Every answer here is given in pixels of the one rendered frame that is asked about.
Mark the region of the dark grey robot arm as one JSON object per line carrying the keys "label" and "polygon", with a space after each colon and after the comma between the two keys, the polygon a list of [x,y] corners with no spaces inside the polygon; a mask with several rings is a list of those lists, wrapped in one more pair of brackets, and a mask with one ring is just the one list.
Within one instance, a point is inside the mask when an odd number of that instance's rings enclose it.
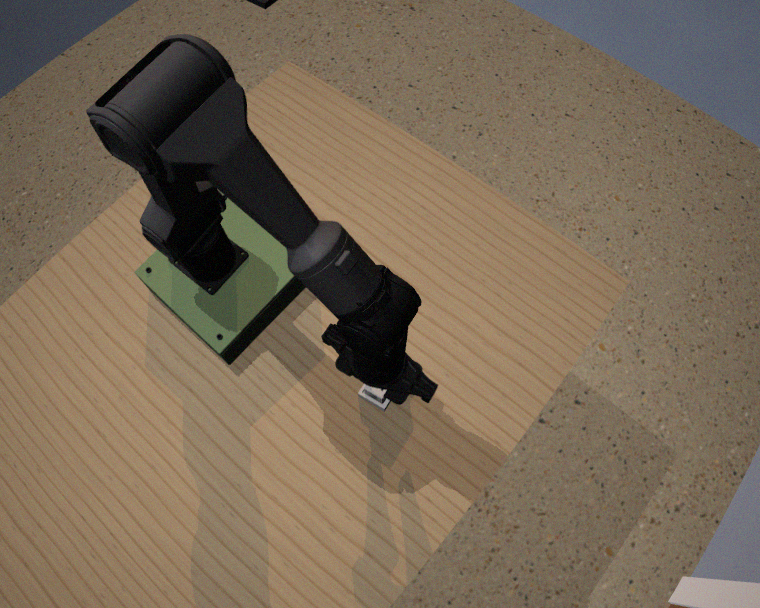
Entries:
{"label": "dark grey robot arm", "polygon": [[363,369],[401,363],[420,296],[340,223],[318,220],[249,128],[244,89],[211,44],[167,36],[86,113],[151,194],[143,236],[206,292],[249,257],[220,224],[223,193],[286,247],[288,269],[339,319],[334,327]]}

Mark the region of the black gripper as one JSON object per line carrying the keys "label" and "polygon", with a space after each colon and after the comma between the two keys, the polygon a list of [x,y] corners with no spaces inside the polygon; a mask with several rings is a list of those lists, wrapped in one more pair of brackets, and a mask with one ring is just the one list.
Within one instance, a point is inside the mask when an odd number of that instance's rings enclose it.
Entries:
{"label": "black gripper", "polygon": [[339,354],[335,363],[339,371],[348,376],[356,375],[355,378],[370,387],[387,390],[383,397],[395,404],[404,403],[409,394],[419,396],[429,403],[437,390],[438,384],[431,381],[422,372],[421,365],[412,360],[406,352],[401,363],[393,370],[373,373],[363,369],[356,362],[347,341],[338,333],[333,324],[328,326],[321,337],[323,343],[331,345]]}

